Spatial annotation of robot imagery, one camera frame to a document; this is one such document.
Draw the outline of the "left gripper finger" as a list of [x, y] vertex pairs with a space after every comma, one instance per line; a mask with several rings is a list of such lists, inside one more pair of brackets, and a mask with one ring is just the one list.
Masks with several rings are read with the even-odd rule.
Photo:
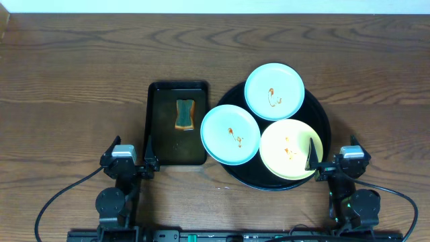
[[151, 168], [153, 171], [160, 171], [159, 159], [153, 151], [151, 135], [148, 136], [146, 150], [144, 154], [144, 161], [148, 168]]
[[121, 143], [120, 136], [117, 136], [112, 144], [107, 148], [107, 150], [102, 155], [102, 161], [109, 161], [112, 158], [112, 152], [116, 145], [119, 145]]

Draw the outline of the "black round tray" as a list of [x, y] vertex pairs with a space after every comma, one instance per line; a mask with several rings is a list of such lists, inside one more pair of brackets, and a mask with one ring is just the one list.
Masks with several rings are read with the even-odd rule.
[[[245, 83], [239, 83], [222, 96], [218, 105], [230, 104], [250, 112], [245, 100]], [[331, 127], [329, 119], [319, 101], [309, 92], [305, 91], [302, 107], [292, 116], [293, 119], [302, 121], [312, 127], [322, 141], [322, 154], [318, 157], [326, 161], [331, 148]], [[291, 190], [305, 184], [312, 177], [290, 180], [283, 179], [266, 168], [260, 154], [242, 165], [224, 165], [223, 168], [241, 183], [258, 190], [282, 191]]]

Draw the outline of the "light blue plate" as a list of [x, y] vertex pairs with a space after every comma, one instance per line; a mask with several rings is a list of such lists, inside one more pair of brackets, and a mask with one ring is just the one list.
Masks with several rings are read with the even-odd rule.
[[267, 63], [248, 76], [244, 94], [255, 115], [278, 121], [292, 117], [301, 108], [305, 87], [301, 76], [292, 67]]
[[245, 109], [224, 104], [211, 109], [202, 120], [202, 144], [208, 154], [224, 165], [242, 165], [259, 150], [259, 126]]

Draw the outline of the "orange green scrub sponge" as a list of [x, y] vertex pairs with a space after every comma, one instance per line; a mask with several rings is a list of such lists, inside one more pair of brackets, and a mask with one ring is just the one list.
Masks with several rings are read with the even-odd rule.
[[195, 101], [192, 99], [178, 99], [176, 101], [176, 107], [177, 117], [175, 120], [175, 129], [193, 130]]

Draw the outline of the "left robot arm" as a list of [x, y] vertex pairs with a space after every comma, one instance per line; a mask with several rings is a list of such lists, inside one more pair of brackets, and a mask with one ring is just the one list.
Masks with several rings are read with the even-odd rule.
[[97, 241], [154, 240], [154, 233], [136, 223], [142, 180], [154, 178], [160, 170], [159, 160], [148, 138], [142, 165], [136, 163], [133, 145], [123, 145], [117, 136], [99, 162], [103, 172], [114, 179], [115, 186], [102, 190], [96, 198], [99, 213]]

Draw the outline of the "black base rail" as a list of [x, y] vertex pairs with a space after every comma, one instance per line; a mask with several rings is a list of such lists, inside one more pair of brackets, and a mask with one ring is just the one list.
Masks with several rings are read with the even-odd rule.
[[67, 242], [134, 241], [134, 242], [258, 242], [258, 241], [402, 241], [400, 233], [354, 232], [336, 237], [327, 233], [294, 231], [287, 233], [263, 233], [255, 231], [178, 231], [150, 229], [126, 229], [116, 231], [70, 231]]

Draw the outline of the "yellow plate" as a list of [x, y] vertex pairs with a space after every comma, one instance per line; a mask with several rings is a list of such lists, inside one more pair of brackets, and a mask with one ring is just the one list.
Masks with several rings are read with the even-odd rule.
[[293, 119], [276, 121], [261, 135], [261, 160], [270, 172], [280, 178], [299, 180], [310, 177], [314, 171], [305, 170], [310, 141], [314, 143], [318, 161], [322, 161], [323, 144], [311, 126]]

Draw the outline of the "light blue plate top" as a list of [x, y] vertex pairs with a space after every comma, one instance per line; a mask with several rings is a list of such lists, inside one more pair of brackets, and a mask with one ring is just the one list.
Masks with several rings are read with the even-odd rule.
[[255, 115], [278, 121], [292, 117], [301, 108], [305, 87], [301, 76], [292, 67], [267, 63], [248, 76], [244, 94]]

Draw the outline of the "black rectangular tray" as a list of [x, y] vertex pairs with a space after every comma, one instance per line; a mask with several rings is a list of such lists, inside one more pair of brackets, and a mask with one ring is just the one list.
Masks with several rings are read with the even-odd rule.
[[[192, 129], [175, 127], [179, 100], [194, 101]], [[151, 147], [160, 165], [202, 165], [207, 153], [200, 128], [209, 110], [208, 84], [205, 81], [159, 81], [148, 87], [144, 146]]]

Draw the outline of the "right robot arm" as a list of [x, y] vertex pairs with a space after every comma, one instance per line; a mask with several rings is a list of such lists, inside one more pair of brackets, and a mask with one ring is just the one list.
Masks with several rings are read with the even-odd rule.
[[330, 162], [320, 162], [315, 142], [309, 140], [305, 170], [313, 171], [318, 182], [329, 184], [329, 216], [336, 221], [331, 234], [371, 231], [379, 224], [380, 195], [374, 190], [355, 187], [354, 180], [366, 171], [371, 156], [352, 136], [349, 146], [341, 147], [340, 153]]

